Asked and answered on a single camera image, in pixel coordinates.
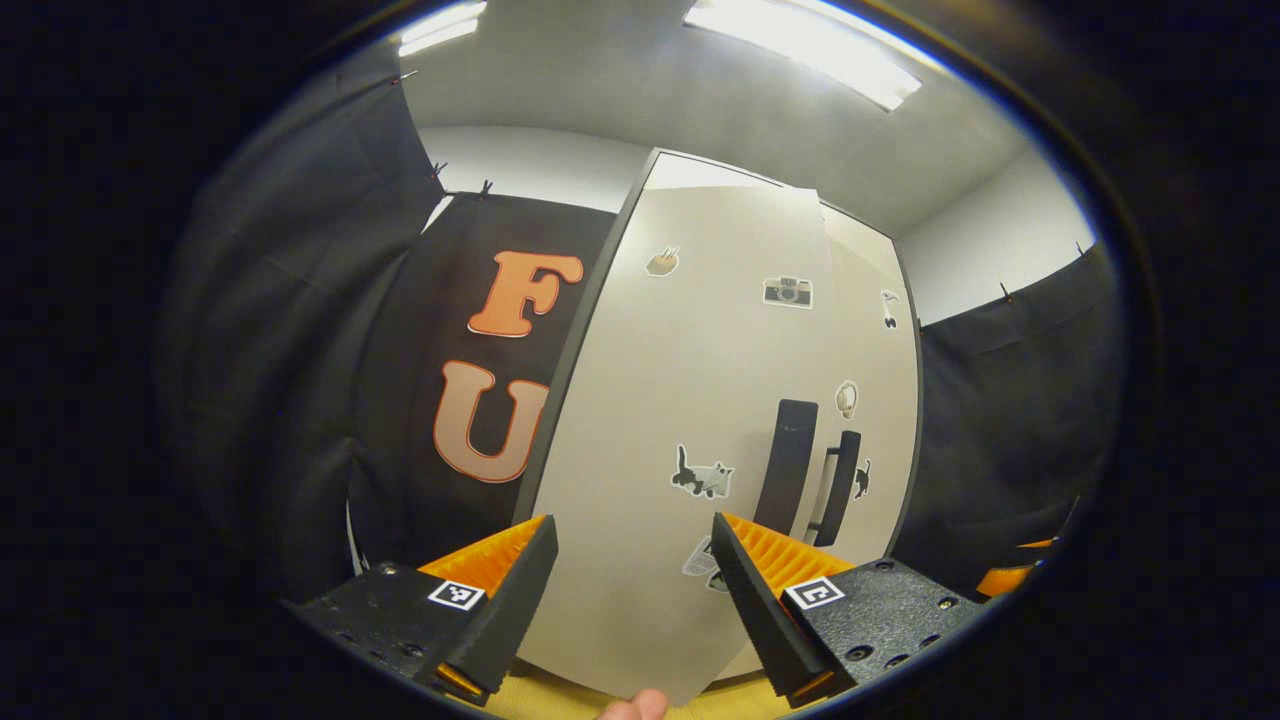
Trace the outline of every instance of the yellow floor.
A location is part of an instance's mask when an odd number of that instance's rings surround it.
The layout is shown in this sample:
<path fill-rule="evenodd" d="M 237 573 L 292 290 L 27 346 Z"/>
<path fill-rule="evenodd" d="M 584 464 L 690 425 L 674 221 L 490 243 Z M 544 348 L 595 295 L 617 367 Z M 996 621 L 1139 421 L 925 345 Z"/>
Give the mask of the yellow floor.
<path fill-rule="evenodd" d="M 516 675 L 507 675 L 502 689 L 489 697 L 485 712 L 509 720 L 594 720 L 617 700 L 520 660 L 512 669 Z M 790 712 L 787 701 L 774 696 L 764 673 L 758 671 L 712 683 L 689 705 L 668 710 L 667 720 L 764 720 Z"/>

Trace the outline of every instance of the white door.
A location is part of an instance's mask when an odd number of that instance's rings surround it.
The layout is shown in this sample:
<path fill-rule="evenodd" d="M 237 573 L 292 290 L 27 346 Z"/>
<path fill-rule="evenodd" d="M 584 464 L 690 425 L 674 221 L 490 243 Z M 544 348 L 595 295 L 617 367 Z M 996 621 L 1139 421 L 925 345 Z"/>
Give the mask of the white door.
<path fill-rule="evenodd" d="M 716 511 L 754 515 L 783 398 L 820 406 L 792 537 L 810 520 L 856 350 L 832 277 L 813 191 L 640 195 L 541 474 L 534 514 L 556 515 L 561 550 L 521 657 L 682 705 L 744 650 L 696 552 Z"/>

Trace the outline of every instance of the black curtain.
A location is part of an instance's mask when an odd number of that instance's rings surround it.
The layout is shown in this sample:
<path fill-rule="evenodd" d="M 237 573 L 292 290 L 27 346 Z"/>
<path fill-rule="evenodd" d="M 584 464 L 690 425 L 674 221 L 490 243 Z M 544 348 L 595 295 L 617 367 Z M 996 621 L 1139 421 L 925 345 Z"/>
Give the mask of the black curtain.
<path fill-rule="evenodd" d="M 456 195 L 404 263 L 370 333 L 357 380 L 362 446 L 351 521 L 369 562 L 425 564 L 511 527 L 521 477 L 485 483 L 454 470 L 433 442 L 442 369 L 465 361 L 493 374 L 471 424 L 476 451 L 497 455 L 515 402 L 512 380 L 550 386 L 570 324 L 595 270 L 613 213 L 492 195 Z M 577 258 L 579 282 L 559 281 L 552 309 L 525 337 L 471 332 L 503 251 Z M 534 279 L 545 275 L 539 270 Z"/>
<path fill-rule="evenodd" d="M 351 574 L 352 377 L 443 188 L 390 44 L 319 73 L 197 196 L 156 337 L 178 477 L 269 592 Z"/>
<path fill-rule="evenodd" d="M 1011 301 L 923 328 L 924 427 L 895 557 L 980 600 L 988 569 L 1060 532 L 1115 433 L 1116 282 L 1098 243 Z"/>

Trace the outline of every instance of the door handle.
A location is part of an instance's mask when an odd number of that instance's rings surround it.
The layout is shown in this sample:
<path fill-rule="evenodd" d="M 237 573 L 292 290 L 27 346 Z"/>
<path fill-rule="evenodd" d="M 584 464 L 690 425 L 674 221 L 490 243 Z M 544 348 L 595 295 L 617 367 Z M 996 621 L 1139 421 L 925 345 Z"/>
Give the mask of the door handle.
<path fill-rule="evenodd" d="M 840 447 L 827 448 L 828 456 L 836 456 L 836 473 L 831 478 L 831 495 L 827 496 L 822 521 L 809 523 L 810 530 L 818 530 L 818 537 L 813 541 L 814 547 L 826 547 L 836 542 L 840 524 L 845 520 L 845 509 L 849 507 L 849 495 L 854 489 L 854 471 L 858 469 L 858 451 L 861 445 L 861 433 L 844 430 L 840 433 Z"/>
<path fill-rule="evenodd" d="M 801 400 L 778 401 L 773 425 L 773 447 L 764 470 L 764 486 L 755 505 L 753 523 L 791 534 L 800 510 L 800 493 L 809 474 L 809 454 L 818 428 L 818 404 Z"/>

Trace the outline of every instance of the finger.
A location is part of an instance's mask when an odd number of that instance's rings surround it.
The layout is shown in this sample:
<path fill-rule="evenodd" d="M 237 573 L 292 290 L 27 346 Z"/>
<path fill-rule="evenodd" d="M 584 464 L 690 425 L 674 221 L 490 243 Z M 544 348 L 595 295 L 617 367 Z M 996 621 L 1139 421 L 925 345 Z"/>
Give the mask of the finger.
<path fill-rule="evenodd" d="M 648 720 L 648 719 L 640 715 L 639 707 L 631 705 L 630 702 L 622 702 L 620 700 L 617 702 L 611 702 L 609 706 L 604 708 L 604 712 L 600 712 L 600 715 L 595 720 Z"/>
<path fill-rule="evenodd" d="M 667 696 L 662 691 L 643 689 L 631 698 L 631 705 L 640 708 L 641 720 L 662 720 L 667 714 Z"/>

